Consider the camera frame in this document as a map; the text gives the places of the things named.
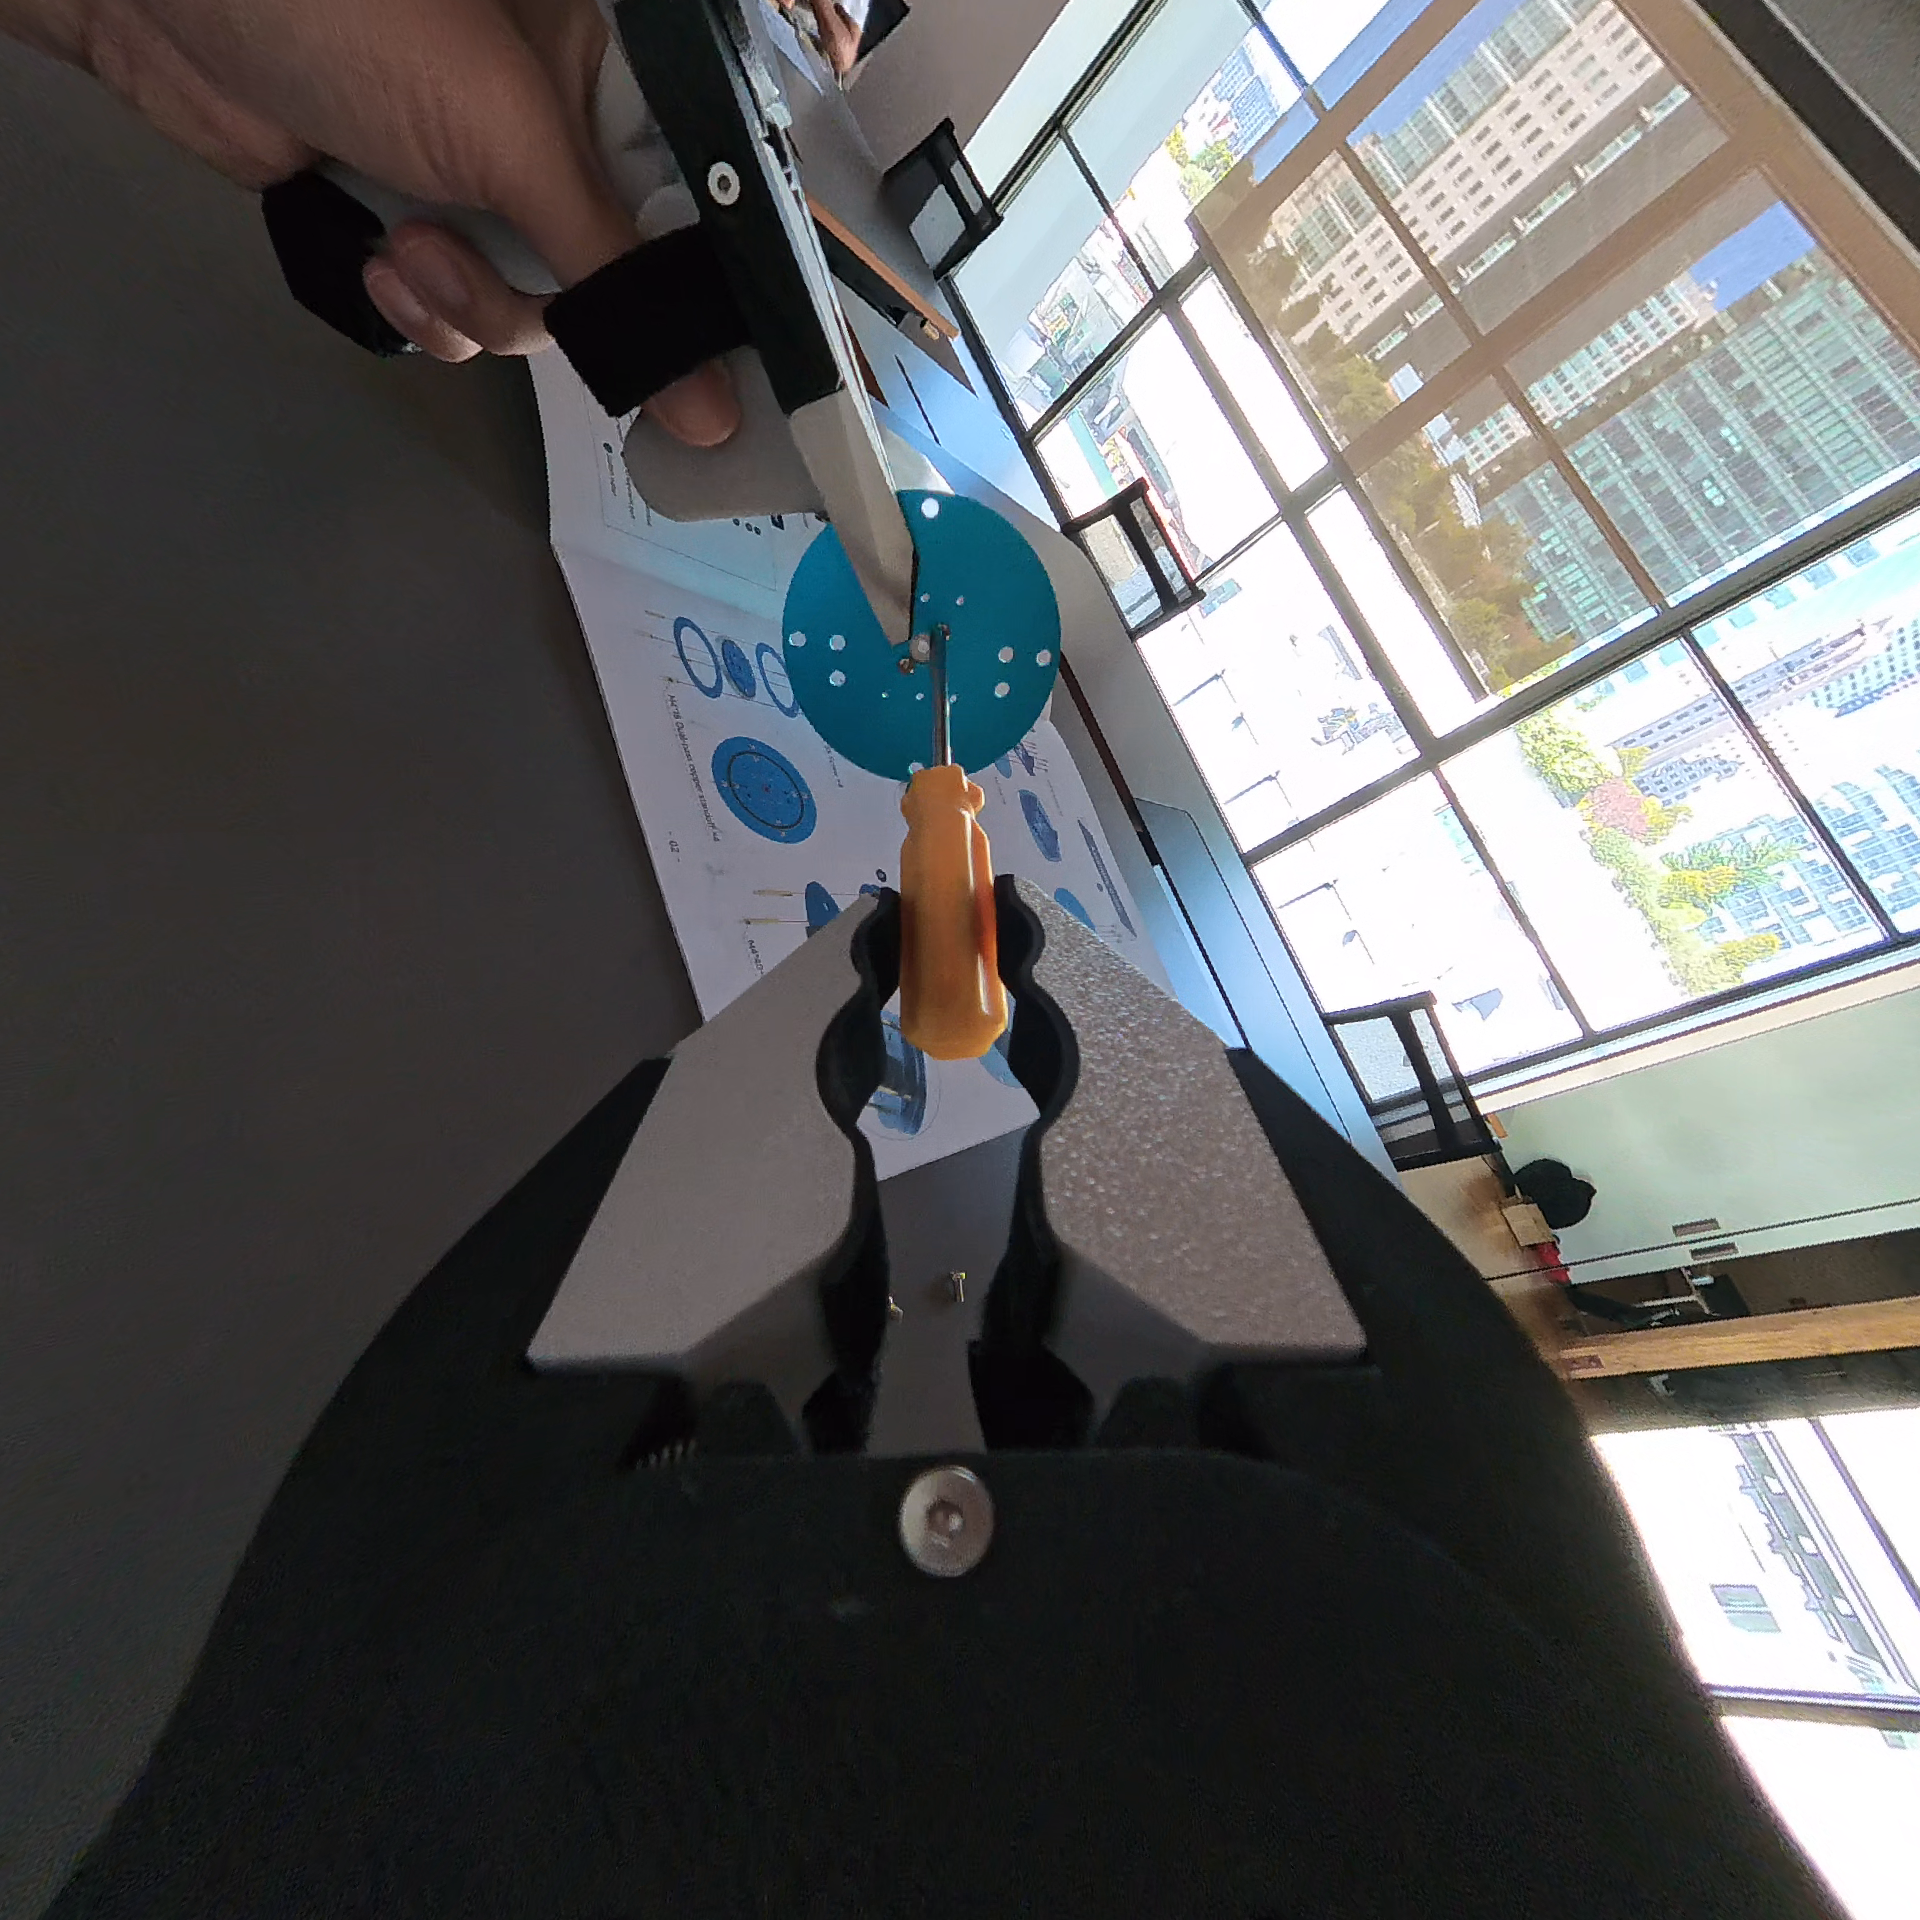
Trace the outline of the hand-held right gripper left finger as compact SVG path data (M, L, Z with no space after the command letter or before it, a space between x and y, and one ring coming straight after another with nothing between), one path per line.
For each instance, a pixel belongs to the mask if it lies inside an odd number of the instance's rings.
M537 1368L754 1381L790 1420L836 1381L868 1413L889 1277L860 1109L885 1061L877 961L894 951L898 896L860 899L671 1055Z

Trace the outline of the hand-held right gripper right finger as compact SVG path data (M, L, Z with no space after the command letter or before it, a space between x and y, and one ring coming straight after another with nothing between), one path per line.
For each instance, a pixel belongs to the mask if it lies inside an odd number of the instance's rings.
M1040 1106L997 1270L997 1413L1100 1420L1130 1381L1346 1366L1364 1333L1223 1044L1040 888L1001 888L1008 1064Z

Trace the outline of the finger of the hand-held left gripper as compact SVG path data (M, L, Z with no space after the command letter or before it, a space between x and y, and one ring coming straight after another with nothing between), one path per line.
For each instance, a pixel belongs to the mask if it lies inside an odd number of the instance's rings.
M840 415L746 417L717 447L692 447L640 415L627 432L627 472L640 498L668 520L830 520L855 472Z
M834 391L798 408L790 435L882 634L905 646L910 641L918 550L865 394Z

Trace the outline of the small blue round plate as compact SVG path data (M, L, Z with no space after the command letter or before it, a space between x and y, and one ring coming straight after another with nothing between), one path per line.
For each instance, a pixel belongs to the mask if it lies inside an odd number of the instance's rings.
M1008 754L1052 699L1062 609L1052 577L1015 525L991 507L905 490L918 545L916 629L947 626L947 731L977 774ZM834 529L803 553L785 599L785 670L816 733L855 767L909 779L933 761L929 666L898 666Z

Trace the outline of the yellow handled screwdriver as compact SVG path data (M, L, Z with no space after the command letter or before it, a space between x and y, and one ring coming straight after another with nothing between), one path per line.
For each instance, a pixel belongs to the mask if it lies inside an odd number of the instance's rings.
M954 757L947 625L910 641L932 674L932 765L903 799L903 978L898 1019L932 1061L972 1061L1008 1024L1001 978L997 873L981 826L984 789Z

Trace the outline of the person's left hand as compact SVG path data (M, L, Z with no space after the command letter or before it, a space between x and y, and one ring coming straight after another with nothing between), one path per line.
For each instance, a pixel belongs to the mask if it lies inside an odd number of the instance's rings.
M613 411L691 447L742 420L717 359L746 330L691 236L640 243L593 137L601 2L4 2L4 37L93 75L249 188L337 161L424 205L502 219L559 282L519 295L458 232L401 222L353 316L440 362L559 342Z

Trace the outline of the printed instruction booklet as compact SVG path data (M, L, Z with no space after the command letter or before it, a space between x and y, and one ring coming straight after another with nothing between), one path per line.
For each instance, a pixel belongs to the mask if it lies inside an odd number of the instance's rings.
M627 477L607 417L559 350L531 362L549 457L553 542L701 1019L723 1011L855 896L898 883L898 789L834 754L780 659L778 615L812 515L673 521ZM984 767L997 876L1032 878L1070 917L1169 978L1099 803L1052 718ZM1003 1055L929 1064L885 1009L889 1064L860 1126L898 1175L1032 1119Z

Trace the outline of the large glass window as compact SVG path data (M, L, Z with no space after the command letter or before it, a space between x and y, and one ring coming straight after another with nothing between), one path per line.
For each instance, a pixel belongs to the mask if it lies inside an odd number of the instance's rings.
M1067 2L957 270L1320 1011L1472 1071L1916 947L1916 260L1696 2Z

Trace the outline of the black frame chair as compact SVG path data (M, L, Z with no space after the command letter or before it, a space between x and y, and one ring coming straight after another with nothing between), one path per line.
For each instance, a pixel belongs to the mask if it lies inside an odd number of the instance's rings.
M1137 638L1194 609L1204 599L1145 477L1070 515L1064 535L1090 557L1124 626Z
M1327 1024L1397 1173L1496 1153L1430 988L1332 1011Z
M933 279L954 274L1003 226L951 119L885 170L882 197L909 226Z

